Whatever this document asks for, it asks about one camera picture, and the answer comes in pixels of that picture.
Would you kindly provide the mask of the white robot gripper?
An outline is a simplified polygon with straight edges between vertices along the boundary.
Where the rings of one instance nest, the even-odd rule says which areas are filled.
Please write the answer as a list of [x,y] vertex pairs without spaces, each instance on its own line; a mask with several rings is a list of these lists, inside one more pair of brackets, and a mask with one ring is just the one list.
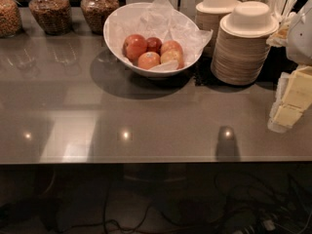
[[312,0],[292,18],[287,36],[288,59],[299,65],[278,80],[267,127],[276,133],[290,130],[312,104]]

